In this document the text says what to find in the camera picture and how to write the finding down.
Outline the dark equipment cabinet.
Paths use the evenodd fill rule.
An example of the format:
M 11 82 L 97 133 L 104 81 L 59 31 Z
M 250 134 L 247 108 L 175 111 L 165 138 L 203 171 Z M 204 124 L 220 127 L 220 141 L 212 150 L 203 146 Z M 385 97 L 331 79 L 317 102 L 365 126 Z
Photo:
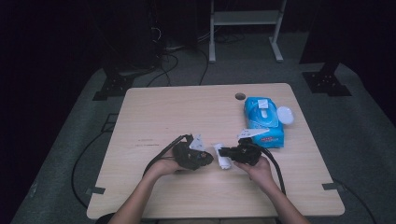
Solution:
M 155 68 L 158 58 L 147 1 L 105 0 L 105 3 L 109 13 L 105 34 L 116 55 L 133 68 Z

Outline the black stand base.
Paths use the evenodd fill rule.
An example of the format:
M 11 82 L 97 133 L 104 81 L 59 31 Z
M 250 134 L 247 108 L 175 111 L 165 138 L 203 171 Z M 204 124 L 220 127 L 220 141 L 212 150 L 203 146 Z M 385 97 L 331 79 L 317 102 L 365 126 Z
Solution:
M 124 96 L 132 88 L 133 83 L 134 78 L 132 76 L 107 77 L 101 90 L 97 91 L 92 99 L 94 101 L 104 101 L 108 97 Z
M 349 89 L 335 75 L 339 62 L 326 62 L 316 72 L 303 72 L 303 77 L 312 93 L 326 93 L 331 97 L 350 96 Z

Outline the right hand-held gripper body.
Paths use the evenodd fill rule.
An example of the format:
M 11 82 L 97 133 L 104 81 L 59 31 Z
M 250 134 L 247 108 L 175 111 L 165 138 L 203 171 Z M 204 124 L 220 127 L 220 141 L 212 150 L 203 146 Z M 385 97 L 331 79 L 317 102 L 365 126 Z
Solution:
M 233 157 L 234 161 L 254 166 L 259 158 L 264 154 L 270 157 L 270 152 L 267 148 L 261 147 L 253 143 L 253 137 L 262 133 L 268 133 L 268 129 L 244 129 L 238 137 L 238 146 L 236 147 L 236 155 Z

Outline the white metal desk frame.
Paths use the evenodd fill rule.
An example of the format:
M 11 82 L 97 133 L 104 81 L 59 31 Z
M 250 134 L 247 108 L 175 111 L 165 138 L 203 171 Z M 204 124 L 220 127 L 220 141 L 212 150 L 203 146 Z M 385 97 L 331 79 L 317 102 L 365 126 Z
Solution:
M 279 9 L 275 10 L 253 10 L 253 11 L 216 11 L 214 0 L 210 5 L 210 31 L 209 31 L 209 52 L 208 61 L 216 61 L 215 28 L 218 26 L 237 25 L 274 25 L 275 30 L 269 37 L 269 42 L 276 61 L 282 63 L 284 58 L 277 44 L 277 39 L 283 21 L 288 0 L 281 0 Z

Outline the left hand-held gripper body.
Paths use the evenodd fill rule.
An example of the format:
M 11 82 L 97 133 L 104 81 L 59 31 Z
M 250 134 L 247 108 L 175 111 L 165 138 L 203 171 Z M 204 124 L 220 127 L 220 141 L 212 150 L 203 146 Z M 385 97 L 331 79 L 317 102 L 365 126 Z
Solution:
M 188 161 L 195 162 L 195 155 L 200 151 L 190 149 L 193 137 L 190 134 L 183 135 L 181 139 L 173 146 L 172 153 L 175 161 L 180 167 L 185 167 Z

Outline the white wet wipe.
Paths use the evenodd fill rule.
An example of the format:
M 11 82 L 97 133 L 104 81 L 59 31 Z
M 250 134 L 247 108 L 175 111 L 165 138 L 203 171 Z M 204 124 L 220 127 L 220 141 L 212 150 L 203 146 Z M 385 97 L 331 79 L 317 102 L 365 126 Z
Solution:
M 230 159 L 228 157 L 221 157 L 219 154 L 219 151 L 221 150 L 221 148 L 223 147 L 222 143 L 216 143 L 213 145 L 213 148 L 215 149 L 215 152 L 217 154 L 218 157 L 218 162 L 219 162 L 219 167 L 222 170 L 228 170 L 232 167 Z

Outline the person's left hand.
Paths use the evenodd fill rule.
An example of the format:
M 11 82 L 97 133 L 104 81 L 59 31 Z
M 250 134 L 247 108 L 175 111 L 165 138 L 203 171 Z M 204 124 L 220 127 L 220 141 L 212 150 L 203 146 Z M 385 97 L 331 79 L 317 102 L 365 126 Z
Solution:
M 184 171 L 175 160 L 172 159 L 159 159 L 155 161 L 145 172 L 143 178 L 149 181 L 157 181 L 164 175 L 170 175 L 177 171 Z

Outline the blue wet wipes pack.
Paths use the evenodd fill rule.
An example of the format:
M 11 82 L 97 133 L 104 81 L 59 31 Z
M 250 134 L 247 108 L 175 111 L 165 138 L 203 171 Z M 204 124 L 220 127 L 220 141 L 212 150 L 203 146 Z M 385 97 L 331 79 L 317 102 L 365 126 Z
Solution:
M 280 148 L 284 146 L 284 125 L 294 122 L 294 115 L 286 106 L 277 107 L 266 97 L 248 97 L 244 106 L 247 129 L 256 145 L 266 148 Z

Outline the person's right hand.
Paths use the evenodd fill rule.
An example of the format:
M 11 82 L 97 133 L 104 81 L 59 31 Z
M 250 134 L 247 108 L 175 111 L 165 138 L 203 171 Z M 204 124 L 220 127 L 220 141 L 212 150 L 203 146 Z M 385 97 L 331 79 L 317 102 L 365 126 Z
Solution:
M 269 189 L 275 183 L 269 161 L 264 157 L 260 157 L 254 166 L 237 161 L 233 164 L 245 171 L 249 178 L 261 189 Z

